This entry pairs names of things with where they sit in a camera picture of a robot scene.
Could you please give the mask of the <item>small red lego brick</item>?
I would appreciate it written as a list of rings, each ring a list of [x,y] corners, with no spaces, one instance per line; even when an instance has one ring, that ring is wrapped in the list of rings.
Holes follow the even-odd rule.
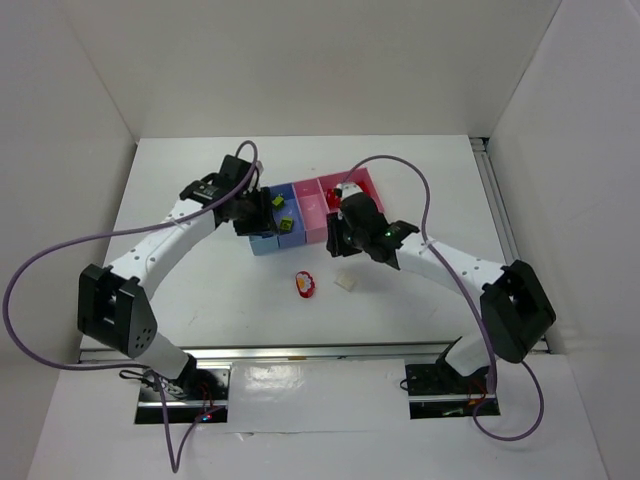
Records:
[[[336,193],[335,188],[329,188],[326,190],[326,202],[330,210],[339,208],[341,198],[340,195]]]

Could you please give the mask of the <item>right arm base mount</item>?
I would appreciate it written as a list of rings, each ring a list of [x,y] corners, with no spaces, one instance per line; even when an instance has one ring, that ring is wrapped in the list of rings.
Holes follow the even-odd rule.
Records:
[[[405,366],[399,388],[408,394],[412,420],[471,417],[475,408],[479,416],[500,414],[497,399],[487,391],[488,362],[467,376],[445,362],[445,355],[460,340],[450,343],[433,363]]]

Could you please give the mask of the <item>red flower printed lego piece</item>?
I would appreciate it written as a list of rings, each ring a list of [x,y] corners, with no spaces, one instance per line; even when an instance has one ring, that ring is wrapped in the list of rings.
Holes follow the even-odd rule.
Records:
[[[307,271],[299,271],[295,275],[298,294],[305,299],[311,298],[316,290],[313,276]]]

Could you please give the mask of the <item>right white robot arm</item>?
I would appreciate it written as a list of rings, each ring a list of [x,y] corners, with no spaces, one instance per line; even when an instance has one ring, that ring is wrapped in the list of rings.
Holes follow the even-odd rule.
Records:
[[[336,212],[327,216],[327,249],[334,257],[367,254],[373,261],[433,281],[462,295],[478,325],[440,356],[455,379],[487,370],[497,387],[497,362],[517,364],[555,323],[556,313],[533,267],[483,260],[426,236],[405,221],[388,222],[376,202],[354,183],[338,185]]]

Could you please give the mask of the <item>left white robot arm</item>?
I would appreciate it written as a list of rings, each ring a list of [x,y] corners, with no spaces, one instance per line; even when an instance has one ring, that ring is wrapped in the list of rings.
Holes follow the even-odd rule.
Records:
[[[79,277],[79,330],[185,395],[215,389],[215,378],[160,333],[151,300],[183,257],[222,224],[231,223],[239,236],[274,232],[270,191],[261,187],[261,173],[259,161],[225,156],[219,171],[184,188],[161,228],[108,265],[86,267]]]

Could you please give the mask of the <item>white lego brick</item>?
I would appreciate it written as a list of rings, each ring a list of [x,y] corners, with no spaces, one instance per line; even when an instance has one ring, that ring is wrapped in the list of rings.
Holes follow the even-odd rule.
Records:
[[[356,282],[357,279],[346,272],[339,273],[334,280],[334,283],[337,286],[346,291],[352,291],[356,285]]]

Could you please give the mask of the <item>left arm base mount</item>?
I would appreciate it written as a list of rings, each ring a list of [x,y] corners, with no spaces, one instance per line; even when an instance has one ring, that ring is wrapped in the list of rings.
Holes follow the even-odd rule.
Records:
[[[162,379],[168,420],[170,424],[190,424],[198,415],[203,415],[205,424],[223,424],[228,420],[228,394],[231,380],[229,365],[214,365],[206,371],[211,376],[207,386],[197,386],[185,393]],[[150,373],[122,369],[118,373],[122,380],[139,387],[134,423],[136,425],[160,425],[163,423],[160,389]]]

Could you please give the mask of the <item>lime green lego brick front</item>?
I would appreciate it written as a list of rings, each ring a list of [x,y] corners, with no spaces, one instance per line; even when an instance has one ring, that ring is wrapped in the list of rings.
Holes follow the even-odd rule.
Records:
[[[279,224],[281,233],[290,233],[293,231],[295,220],[292,217],[284,217]]]

